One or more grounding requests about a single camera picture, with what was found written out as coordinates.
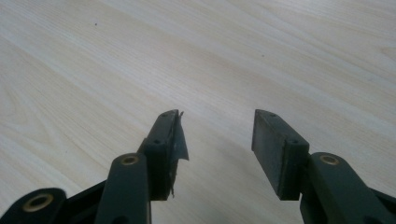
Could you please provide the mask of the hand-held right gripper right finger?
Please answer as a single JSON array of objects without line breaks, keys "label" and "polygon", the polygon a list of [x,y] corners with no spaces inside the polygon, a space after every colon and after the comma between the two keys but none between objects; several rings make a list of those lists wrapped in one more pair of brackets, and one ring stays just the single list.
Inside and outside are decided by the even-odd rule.
[{"label": "hand-held right gripper right finger", "polygon": [[298,201],[304,224],[396,224],[396,198],[369,188],[343,158],[309,152],[279,115],[257,109],[251,149],[281,201]]}]

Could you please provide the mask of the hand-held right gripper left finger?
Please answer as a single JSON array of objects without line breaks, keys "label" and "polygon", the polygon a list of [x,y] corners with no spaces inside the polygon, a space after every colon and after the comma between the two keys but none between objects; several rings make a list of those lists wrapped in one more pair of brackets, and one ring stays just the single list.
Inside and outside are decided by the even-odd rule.
[{"label": "hand-held right gripper left finger", "polygon": [[151,224],[151,203],[174,192],[177,163],[189,157],[181,116],[161,113],[139,149],[112,162],[94,224]]}]

